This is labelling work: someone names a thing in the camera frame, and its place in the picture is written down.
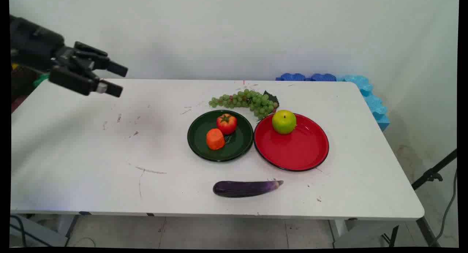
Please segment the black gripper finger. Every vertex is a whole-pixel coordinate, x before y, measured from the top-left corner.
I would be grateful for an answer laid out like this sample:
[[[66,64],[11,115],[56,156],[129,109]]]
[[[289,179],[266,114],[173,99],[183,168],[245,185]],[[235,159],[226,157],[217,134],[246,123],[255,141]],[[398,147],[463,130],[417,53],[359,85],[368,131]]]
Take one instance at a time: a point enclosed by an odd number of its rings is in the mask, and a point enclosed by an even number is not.
[[[99,78],[91,71],[78,74],[64,66],[54,66],[49,73],[49,81],[83,96],[95,92],[119,98],[123,91],[122,86]]]
[[[128,68],[113,62],[107,52],[82,42],[75,42],[71,54],[71,70],[86,78],[97,78],[94,70],[106,70],[121,77],[127,75]]]

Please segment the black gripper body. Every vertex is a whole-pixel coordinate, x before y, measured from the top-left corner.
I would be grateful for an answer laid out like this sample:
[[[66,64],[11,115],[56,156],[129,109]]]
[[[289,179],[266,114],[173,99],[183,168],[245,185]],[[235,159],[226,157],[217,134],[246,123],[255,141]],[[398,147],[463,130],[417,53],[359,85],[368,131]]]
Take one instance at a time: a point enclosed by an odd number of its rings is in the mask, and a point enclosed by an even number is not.
[[[11,63],[37,72],[49,72],[65,65],[74,48],[65,45],[62,35],[24,18],[10,15]]]

